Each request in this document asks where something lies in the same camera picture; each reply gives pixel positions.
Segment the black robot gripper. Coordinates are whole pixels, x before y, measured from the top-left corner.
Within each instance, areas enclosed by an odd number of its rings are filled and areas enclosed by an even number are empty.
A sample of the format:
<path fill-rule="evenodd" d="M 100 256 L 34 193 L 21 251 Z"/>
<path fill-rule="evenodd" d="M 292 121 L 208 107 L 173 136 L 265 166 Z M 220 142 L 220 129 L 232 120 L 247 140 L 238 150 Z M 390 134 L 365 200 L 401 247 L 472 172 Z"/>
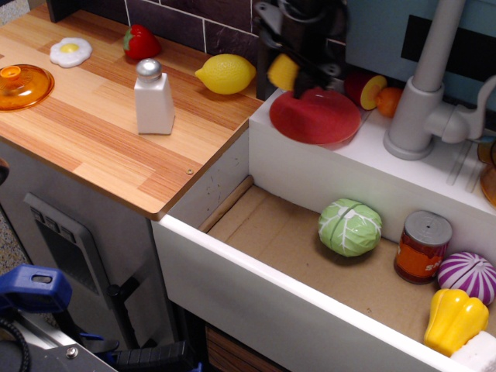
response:
<path fill-rule="evenodd" d="M 301 67 L 294 80 L 294 98 L 315 87 L 325 88 L 341 75 L 342 64 L 328 40 L 346 30 L 343 1 L 259 1 L 254 13 L 257 71 L 268 72 L 278 54 L 288 55 Z"/>

